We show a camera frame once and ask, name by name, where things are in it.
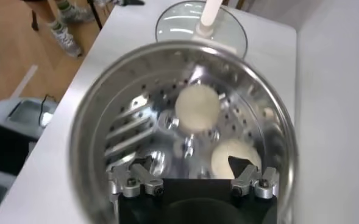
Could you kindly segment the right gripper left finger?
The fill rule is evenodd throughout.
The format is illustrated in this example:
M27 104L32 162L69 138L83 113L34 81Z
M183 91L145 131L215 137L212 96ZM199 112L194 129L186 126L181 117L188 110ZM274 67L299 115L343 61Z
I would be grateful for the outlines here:
M152 162L152 156L147 156L128 164L110 165L106 170L110 202L117 202L120 195L136 198L142 192L153 197L162 196L163 180L149 172Z

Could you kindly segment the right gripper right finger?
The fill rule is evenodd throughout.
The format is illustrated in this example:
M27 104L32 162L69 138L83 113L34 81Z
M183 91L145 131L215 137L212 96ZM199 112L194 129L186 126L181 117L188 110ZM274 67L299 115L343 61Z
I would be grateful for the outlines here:
M269 200L278 197L279 173L274 167L267 167L262 172L248 159L228 157L234 179L230 182L234 197L246 197L254 194L257 198Z

